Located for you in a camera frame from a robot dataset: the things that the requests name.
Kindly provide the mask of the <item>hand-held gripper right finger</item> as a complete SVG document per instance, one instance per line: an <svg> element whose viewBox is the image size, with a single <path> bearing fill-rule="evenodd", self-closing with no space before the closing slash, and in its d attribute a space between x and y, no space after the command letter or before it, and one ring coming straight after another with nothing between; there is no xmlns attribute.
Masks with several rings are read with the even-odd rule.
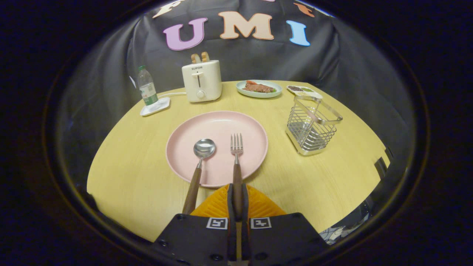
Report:
<svg viewBox="0 0 473 266"><path fill-rule="evenodd" d="M329 249L303 214L285 213L250 185L242 193L242 259L250 266L303 266Z"/></svg>

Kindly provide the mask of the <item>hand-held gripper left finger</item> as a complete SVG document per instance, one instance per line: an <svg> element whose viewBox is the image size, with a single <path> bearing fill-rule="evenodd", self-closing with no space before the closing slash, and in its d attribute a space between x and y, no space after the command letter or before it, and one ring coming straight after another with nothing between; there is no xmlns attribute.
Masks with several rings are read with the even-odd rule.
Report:
<svg viewBox="0 0 473 266"><path fill-rule="evenodd" d="M233 186L216 190L191 214L176 214L152 244L174 266L227 266L235 260Z"/></svg>

